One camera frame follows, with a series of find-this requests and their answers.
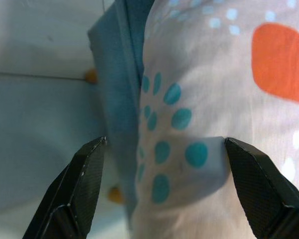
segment polka dot fabric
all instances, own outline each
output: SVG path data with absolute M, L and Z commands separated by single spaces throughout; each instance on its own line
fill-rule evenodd
M 155 1 L 145 39 L 134 238 L 255 238 L 223 142 L 259 148 L 299 189 L 299 0 Z

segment teal dot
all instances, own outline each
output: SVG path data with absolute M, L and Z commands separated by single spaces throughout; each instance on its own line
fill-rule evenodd
M 200 168 L 207 160 L 208 150 L 203 143 L 194 143 L 187 147 L 185 158 L 187 163 L 194 168 Z
M 170 146 L 167 142 L 158 142 L 155 146 L 155 161 L 157 164 L 164 163 L 170 154 Z
M 160 84 L 161 84 L 161 74 L 157 73 L 155 78 L 154 78 L 154 88 L 153 88 L 153 95 L 154 96 L 159 92 Z
M 145 171 L 145 164 L 142 163 L 140 166 L 139 166 L 139 172 L 138 172 L 138 181 L 140 182 L 143 178 L 143 175 L 144 175 L 144 171 Z
M 150 89 L 150 80 L 147 76 L 143 76 L 142 89 L 145 93 L 147 93 Z
M 171 119 L 171 126 L 177 130 L 185 129 L 191 120 L 191 110 L 182 108 L 176 111 Z
M 174 83 L 170 86 L 170 88 L 165 93 L 164 102 L 167 105 L 173 105 L 179 100 L 180 96 L 181 96 L 181 88 L 179 84 Z
M 167 176 L 159 174 L 155 176 L 153 181 L 151 199 L 156 204 L 161 204 L 167 200 L 169 196 L 169 181 Z
M 139 154 L 140 154 L 140 157 L 141 158 L 144 158 L 144 150 L 143 150 L 143 148 L 142 147 L 139 147 Z
M 148 119 L 150 117 L 150 107 L 149 106 L 145 106 L 144 116 L 145 116 L 146 119 Z
M 156 112 L 153 112 L 148 121 L 148 130 L 153 131 L 156 128 L 156 123 L 157 123 L 157 115 Z

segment orange spot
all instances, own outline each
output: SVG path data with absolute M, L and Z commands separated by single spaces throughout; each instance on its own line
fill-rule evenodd
M 299 33 L 279 24 L 263 24 L 253 36 L 252 68 L 265 92 L 299 102 Z

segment teal fabric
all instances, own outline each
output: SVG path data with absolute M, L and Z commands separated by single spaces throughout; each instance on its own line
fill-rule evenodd
M 116 0 L 89 31 L 106 135 L 129 218 L 135 208 L 139 95 L 145 23 L 153 0 Z

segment white surface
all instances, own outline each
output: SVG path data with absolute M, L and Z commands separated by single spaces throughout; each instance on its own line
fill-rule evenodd
M 102 0 L 0 0 L 0 72 L 82 78 Z
M 82 81 L 0 76 L 0 239 L 22 238 L 48 185 L 99 136 L 93 94 Z M 106 157 L 89 239 L 128 238 L 123 207 L 106 199 L 117 183 Z

